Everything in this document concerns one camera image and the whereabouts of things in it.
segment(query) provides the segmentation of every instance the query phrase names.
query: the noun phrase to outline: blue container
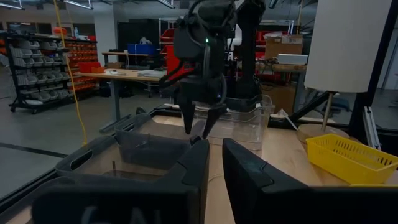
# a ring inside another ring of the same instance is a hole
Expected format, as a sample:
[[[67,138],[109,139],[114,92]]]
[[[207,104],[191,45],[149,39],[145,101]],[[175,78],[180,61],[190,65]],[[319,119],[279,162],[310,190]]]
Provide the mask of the blue container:
[[[155,47],[152,44],[127,44],[129,54],[155,54]]]

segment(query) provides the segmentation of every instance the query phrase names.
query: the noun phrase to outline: cardboard box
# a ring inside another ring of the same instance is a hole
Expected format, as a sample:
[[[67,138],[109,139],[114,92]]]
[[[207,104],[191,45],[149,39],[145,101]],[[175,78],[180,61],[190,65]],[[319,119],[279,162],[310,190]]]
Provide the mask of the cardboard box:
[[[283,35],[267,37],[266,59],[278,57],[278,54],[302,54],[303,35]]]
[[[266,86],[261,85],[262,94],[268,95],[275,105],[274,113],[278,113],[280,109],[284,109],[288,115],[293,113],[294,86]]]

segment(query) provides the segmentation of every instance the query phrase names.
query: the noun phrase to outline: table leg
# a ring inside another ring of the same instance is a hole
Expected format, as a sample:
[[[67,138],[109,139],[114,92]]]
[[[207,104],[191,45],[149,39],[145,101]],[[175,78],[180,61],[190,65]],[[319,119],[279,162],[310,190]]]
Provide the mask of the table leg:
[[[299,73],[296,93],[294,96],[293,112],[296,112],[300,109],[300,100],[304,92],[304,80],[305,80],[305,72]]]
[[[125,121],[131,117],[131,114],[128,114],[121,118],[120,116],[120,103],[119,103],[119,83],[115,79],[111,79],[111,97],[113,102],[112,108],[112,121],[99,129],[101,133],[107,133],[112,130],[115,125],[117,125],[121,121]]]

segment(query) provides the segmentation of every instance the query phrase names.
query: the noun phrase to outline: electrical cord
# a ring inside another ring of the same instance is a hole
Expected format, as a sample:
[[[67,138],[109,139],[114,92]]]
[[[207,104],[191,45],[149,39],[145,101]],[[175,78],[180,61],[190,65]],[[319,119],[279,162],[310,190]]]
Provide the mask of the electrical cord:
[[[53,1],[54,1],[55,13],[57,15],[58,24],[59,24],[59,26],[61,28],[62,44],[63,44],[63,47],[65,47],[66,46],[65,45],[65,38],[64,38],[63,32],[62,32],[61,18],[60,18],[60,12],[59,12],[59,8],[58,8],[57,0],[53,0]],[[74,96],[75,103],[76,103],[76,113],[77,113],[77,117],[78,117],[80,125],[81,125],[81,130],[83,131],[83,145],[86,145],[87,144],[86,128],[85,128],[83,120],[81,119],[81,116],[80,116],[79,102],[78,102],[77,97],[76,97],[75,83],[73,82],[73,75],[72,75],[72,71],[70,70],[69,60],[67,60],[67,67],[68,67],[68,71],[69,71],[70,81],[72,83],[73,96]]]

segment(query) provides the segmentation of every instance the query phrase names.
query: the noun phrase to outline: yellow plastic basket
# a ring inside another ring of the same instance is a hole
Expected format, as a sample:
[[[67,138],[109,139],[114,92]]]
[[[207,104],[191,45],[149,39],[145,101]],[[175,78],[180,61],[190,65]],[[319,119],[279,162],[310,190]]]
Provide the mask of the yellow plastic basket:
[[[383,184],[398,167],[398,157],[335,134],[307,144],[311,163],[350,184]]]

